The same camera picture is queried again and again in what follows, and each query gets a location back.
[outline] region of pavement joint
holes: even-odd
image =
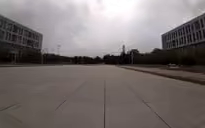
[[[149,104],[145,100],[141,98],[141,96],[137,94],[137,92],[135,92],[131,85],[127,86],[127,88],[136,96],[137,99],[139,99],[143,104],[145,104],[151,110],[151,112],[153,112],[168,128],[172,128],[155,110],[152,109],[151,106],[149,106]]]

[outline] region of cloudy sky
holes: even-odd
[[[0,0],[0,14],[44,35],[43,49],[102,56],[161,48],[161,34],[205,12],[205,0]]]

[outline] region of pavement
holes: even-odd
[[[120,66],[125,69],[140,71],[144,73],[150,73],[153,75],[164,76],[172,79],[178,79],[188,82],[193,82],[197,84],[205,85],[205,74],[195,73],[181,70],[168,70],[164,68],[156,67],[136,67],[136,66]]]
[[[0,68],[0,128],[205,128],[205,86],[115,66]]]

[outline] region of sky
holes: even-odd
[[[150,52],[204,12],[205,0],[0,0],[0,14],[43,34],[44,52],[66,56]]]

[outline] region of building facade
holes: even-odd
[[[162,35],[164,50],[205,48],[205,13]]]
[[[0,47],[19,55],[24,50],[40,52],[42,40],[42,34],[0,15]]]

